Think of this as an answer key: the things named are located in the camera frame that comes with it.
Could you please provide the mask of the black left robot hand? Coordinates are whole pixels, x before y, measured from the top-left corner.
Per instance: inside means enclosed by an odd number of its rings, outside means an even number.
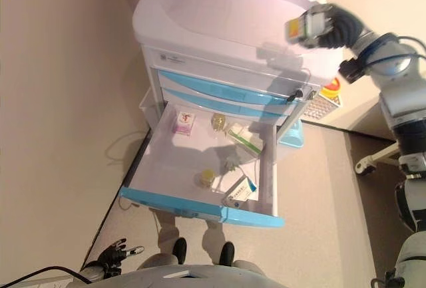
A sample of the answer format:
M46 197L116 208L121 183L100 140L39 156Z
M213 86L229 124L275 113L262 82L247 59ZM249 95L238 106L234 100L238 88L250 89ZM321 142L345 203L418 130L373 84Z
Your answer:
M127 238L121 238L110 244L98 257L98 261L109 268L120 267L121 262L129 257L139 255L144 252L142 245L127 247Z

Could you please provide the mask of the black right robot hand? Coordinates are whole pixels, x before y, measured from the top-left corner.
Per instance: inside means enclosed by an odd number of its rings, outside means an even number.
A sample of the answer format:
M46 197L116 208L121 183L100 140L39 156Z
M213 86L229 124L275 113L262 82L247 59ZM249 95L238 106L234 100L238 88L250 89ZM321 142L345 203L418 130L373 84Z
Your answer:
M309 49L350 49L363 31L363 23L355 15L333 3L314 5L299 22L302 33L298 43Z

